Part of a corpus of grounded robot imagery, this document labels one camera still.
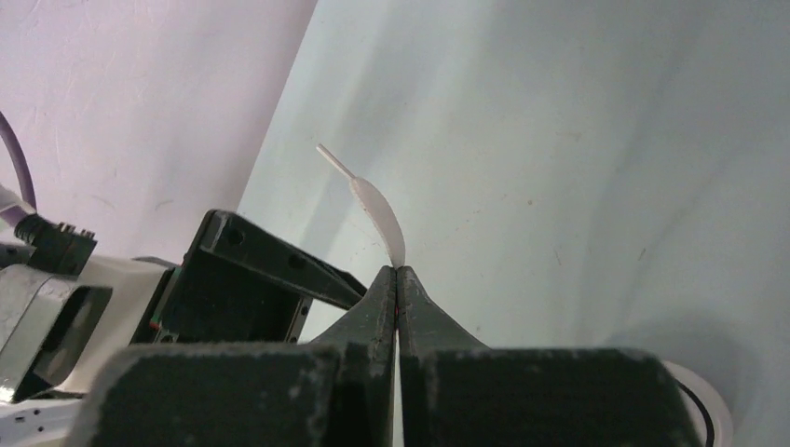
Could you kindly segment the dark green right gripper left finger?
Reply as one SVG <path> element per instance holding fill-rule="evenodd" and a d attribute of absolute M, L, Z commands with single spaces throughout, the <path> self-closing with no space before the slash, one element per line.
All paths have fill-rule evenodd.
<path fill-rule="evenodd" d="M 389 446 L 396 272 L 313 341 L 134 345 L 83 399 L 70 446 Z"/>

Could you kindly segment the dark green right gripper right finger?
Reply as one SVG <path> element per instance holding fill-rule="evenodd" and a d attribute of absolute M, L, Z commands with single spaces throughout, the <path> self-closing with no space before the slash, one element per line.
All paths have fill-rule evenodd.
<path fill-rule="evenodd" d="M 493 348 L 397 272 L 408 446 L 698 446 L 678 383 L 627 348 Z"/>

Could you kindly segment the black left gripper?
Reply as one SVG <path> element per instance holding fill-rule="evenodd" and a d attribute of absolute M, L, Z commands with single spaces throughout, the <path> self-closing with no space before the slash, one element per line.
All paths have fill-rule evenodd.
<path fill-rule="evenodd" d="M 297 342 L 316 301 L 349 310 L 367 288 L 227 210 L 209 210 L 180 264 L 164 267 L 134 344 Z"/>

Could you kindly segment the green canvas sneaker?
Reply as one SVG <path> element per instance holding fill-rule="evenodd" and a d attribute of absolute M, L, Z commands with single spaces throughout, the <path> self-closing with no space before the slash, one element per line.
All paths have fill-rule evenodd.
<path fill-rule="evenodd" d="M 692 370 L 663 362 L 673 375 L 688 414 L 705 446 L 731 446 L 734 425 L 726 402 Z M 34 399 L 1 406 L 3 446 L 60 446 L 79 413 L 79 399 Z"/>

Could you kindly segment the white shoelace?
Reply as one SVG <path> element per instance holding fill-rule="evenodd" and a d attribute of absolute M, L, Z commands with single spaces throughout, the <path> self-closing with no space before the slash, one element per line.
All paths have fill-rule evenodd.
<path fill-rule="evenodd" d="M 404 235 L 396 214 L 385 196 L 374 184 L 357 176 L 348 169 L 323 144 L 317 144 L 316 150 L 347 179 L 351 193 L 356 197 L 362 210 L 372 222 L 379 236 L 381 236 L 390 265 L 393 268 L 405 266 L 406 246 Z"/>

